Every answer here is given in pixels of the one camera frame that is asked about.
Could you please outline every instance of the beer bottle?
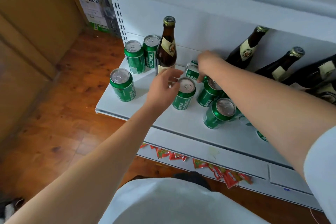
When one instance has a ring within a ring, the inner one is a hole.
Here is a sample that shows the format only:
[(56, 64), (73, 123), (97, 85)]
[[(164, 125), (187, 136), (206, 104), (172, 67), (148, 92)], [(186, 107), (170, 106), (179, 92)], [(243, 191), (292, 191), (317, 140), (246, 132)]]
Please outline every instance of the beer bottle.
[(299, 60), (305, 51), (298, 46), (293, 47), (283, 57), (277, 61), (257, 70), (255, 73), (264, 77), (279, 81), (281, 76), (289, 69), (289, 67), (297, 60)]
[(174, 68), (176, 63), (176, 45), (174, 39), (175, 18), (166, 16), (163, 20), (163, 33), (156, 51), (156, 74), (162, 69)]
[(298, 90), (312, 89), (328, 78), (328, 76), (335, 70), (335, 67), (336, 54), (300, 68), (283, 80), (282, 83)]
[(336, 105), (336, 80), (318, 88), (313, 95)]
[(250, 64), (259, 41), (268, 30), (266, 27), (257, 26), (253, 33), (230, 53), (226, 61), (231, 65), (245, 69)]

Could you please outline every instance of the white shirt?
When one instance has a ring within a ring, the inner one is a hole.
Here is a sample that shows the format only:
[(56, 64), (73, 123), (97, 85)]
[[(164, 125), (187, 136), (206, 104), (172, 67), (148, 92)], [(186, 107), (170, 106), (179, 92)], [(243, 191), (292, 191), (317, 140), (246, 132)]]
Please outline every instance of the white shirt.
[[(336, 223), (336, 127), (309, 150), (306, 181), (331, 223)], [(268, 223), (219, 192), (174, 179), (133, 180), (113, 197), (99, 224)]]

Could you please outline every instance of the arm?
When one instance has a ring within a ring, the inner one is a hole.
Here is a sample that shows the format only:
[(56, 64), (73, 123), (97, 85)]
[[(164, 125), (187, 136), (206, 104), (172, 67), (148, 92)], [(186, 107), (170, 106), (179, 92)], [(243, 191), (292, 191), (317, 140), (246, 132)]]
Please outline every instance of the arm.
[(176, 82), (181, 74), (178, 69), (158, 74), (143, 107), (92, 153), (27, 202), (8, 224), (98, 223), (149, 128), (179, 91), (179, 83), (169, 88), (168, 80)]
[(336, 125), (336, 107), (305, 92), (239, 69), (212, 52), (198, 57), (204, 74), (218, 83), (247, 119), (304, 177), (312, 144)]

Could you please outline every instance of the cable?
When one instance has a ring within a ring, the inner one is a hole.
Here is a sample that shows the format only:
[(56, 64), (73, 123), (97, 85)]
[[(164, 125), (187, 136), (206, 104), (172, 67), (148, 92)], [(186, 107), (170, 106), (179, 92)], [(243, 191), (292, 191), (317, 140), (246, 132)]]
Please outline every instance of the cable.
[(310, 211), (311, 215), (313, 216), (314, 220), (317, 222), (317, 224), (320, 224), (320, 223), (315, 219), (315, 217), (314, 217), (314, 215), (313, 215), (313, 212), (312, 212), (312, 209), (311, 209), (311, 208), (309, 208), (309, 211)]

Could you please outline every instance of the forearm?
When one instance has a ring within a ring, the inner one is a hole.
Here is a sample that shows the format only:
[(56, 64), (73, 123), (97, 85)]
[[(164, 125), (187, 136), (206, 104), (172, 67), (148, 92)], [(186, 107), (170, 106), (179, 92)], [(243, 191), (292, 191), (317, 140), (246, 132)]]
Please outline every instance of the forearm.
[(336, 125), (336, 107), (223, 60), (207, 63), (204, 70), (303, 175), (303, 163), (311, 145)]
[(8, 223), (97, 223), (158, 115), (144, 105), (92, 153), (24, 205)]

